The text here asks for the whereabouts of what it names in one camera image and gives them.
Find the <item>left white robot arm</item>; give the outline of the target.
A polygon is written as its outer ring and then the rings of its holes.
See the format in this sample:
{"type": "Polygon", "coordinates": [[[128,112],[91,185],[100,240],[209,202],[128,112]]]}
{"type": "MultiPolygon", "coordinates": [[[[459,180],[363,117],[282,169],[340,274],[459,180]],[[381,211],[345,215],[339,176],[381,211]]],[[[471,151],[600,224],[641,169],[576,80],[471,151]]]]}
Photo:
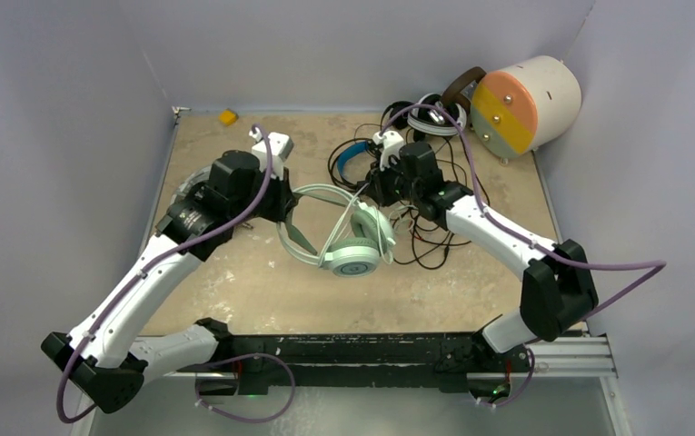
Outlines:
{"type": "Polygon", "coordinates": [[[121,410],[148,382],[184,368],[219,372],[241,360],[224,322],[203,318],[183,331],[145,339],[143,327],[167,297],[235,229],[253,218],[280,223],[295,206],[284,153],[231,150],[176,189],[133,267],[69,332],[51,332],[43,353],[60,369],[55,406],[63,422],[74,385],[92,408],[121,410]]]}

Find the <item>mint green headphones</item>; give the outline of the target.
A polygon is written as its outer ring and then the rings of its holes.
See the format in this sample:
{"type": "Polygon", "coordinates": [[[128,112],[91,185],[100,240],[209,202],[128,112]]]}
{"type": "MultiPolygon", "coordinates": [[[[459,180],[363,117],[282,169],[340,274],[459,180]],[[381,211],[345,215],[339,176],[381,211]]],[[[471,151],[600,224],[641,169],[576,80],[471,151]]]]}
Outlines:
{"type": "Polygon", "coordinates": [[[361,187],[351,193],[326,183],[311,183],[293,190],[294,198],[310,197],[343,209],[323,247],[318,249],[293,223],[293,212],[276,225],[282,247],[294,259],[333,273],[356,278],[395,261],[395,231],[390,219],[376,206],[364,202],[361,187]]]}

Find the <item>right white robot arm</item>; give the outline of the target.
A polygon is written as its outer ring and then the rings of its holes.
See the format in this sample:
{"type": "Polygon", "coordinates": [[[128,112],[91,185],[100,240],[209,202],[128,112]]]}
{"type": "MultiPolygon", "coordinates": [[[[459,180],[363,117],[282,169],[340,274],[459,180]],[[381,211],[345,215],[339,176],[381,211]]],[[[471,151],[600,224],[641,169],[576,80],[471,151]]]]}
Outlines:
{"type": "Polygon", "coordinates": [[[481,246],[521,280],[518,308],[489,322],[472,345],[474,362],[492,370],[508,351],[533,340],[552,342],[599,303],[582,247],[557,244],[493,211],[465,185],[447,181],[427,143],[374,138],[380,150],[365,192],[380,206],[410,203],[421,218],[481,246]]]}

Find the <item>white grey headphones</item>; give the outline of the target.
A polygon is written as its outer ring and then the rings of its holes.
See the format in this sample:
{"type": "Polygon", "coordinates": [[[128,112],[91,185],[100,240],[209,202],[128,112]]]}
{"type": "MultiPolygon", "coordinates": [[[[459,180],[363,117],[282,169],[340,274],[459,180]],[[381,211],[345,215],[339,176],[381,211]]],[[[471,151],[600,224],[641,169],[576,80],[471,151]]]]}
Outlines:
{"type": "Polygon", "coordinates": [[[209,180],[212,165],[209,164],[204,168],[201,168],[194,173],[190,174],[182,183],[180,183],[175,189],[173,195],[170,198],[169,204],[178,203],[182,201],[193,188],[200,183],[206,183],[209,180]]]}

